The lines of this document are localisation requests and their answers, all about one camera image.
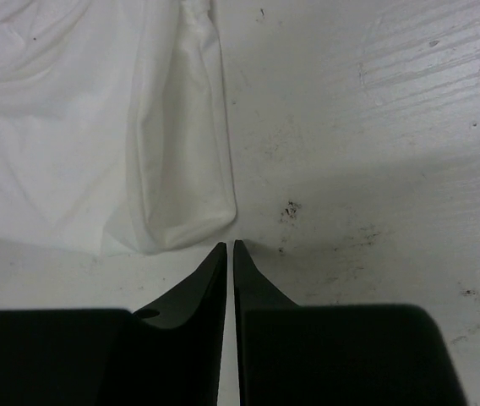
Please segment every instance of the dirt speck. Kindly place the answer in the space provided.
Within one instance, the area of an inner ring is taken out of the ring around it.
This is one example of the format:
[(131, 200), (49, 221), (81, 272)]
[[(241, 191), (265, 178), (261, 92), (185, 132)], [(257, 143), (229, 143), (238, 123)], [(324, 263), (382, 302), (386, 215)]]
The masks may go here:
[(461, 296), (475, 296), (477, 292), (473, 289), (462, 289), (460, 292)]
[(298, 211), (302, 209), (302, 205), (292, 200), (287, 202), (287, 206), (281, 212), (280, 222), (290, 222), (297, 219)]
[(375, 242), (382, 234), (373, 224), (369, 224), (364, 227), (360, 227), (357, 231), (357, 236), (346, 236), (345, 239), (351, 241), (347, 244), (347, 248), (362, 248), (366, 246), (375, 245)]
[(258, 23), (263, 23), (263, 22), (265, 21), (265, 18), (266, 18), (266, 16), (265, 16), (265, 9), (264, 9), (264, 8), (260, 8), (259, 11), (260, 11), (261, 17), (260, 17), (260, 19), (255, 19), (255, 21), (257, 21)]

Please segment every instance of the white fabric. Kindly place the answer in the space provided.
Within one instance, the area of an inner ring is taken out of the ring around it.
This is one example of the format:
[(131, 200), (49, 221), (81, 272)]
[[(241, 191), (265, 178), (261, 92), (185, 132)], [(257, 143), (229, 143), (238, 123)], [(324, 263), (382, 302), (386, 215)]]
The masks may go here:
[(235, 216), (209, 0), (0, 0), (0, 238), (116, 254)]

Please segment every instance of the black plastic part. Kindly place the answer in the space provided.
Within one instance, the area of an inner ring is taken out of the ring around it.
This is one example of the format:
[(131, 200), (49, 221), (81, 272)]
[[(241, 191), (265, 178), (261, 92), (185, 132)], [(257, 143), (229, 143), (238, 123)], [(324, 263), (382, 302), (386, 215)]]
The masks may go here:
[(135, 313), (0, 311), (0, 404), (215, 405), (226, 246)]
[(408, 305), (299, 307), (234, 246), (244, 406), (466, 405), (439, 329)]

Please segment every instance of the small hole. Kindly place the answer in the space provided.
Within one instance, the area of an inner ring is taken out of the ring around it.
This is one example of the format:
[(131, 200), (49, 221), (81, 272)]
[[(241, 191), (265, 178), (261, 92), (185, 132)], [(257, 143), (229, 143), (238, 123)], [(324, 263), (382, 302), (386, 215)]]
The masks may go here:
[(159, 310), (154, 309), (141, 309), (135, 312), (135, 315), (141, 319), (151, 319), (152, 317), (157, 317), (159, 314)]

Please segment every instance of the dirty white floor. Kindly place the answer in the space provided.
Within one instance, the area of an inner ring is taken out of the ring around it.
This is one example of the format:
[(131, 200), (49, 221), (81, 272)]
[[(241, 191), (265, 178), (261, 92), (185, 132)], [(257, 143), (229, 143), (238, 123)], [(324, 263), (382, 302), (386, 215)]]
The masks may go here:
[(236, 223), (150, 258), (0, 242), (0, 308), (134, 310), (242, 238), (300, 304), (423, 306), (480, 406), (480, 0), (215, 0), (213, 15)]

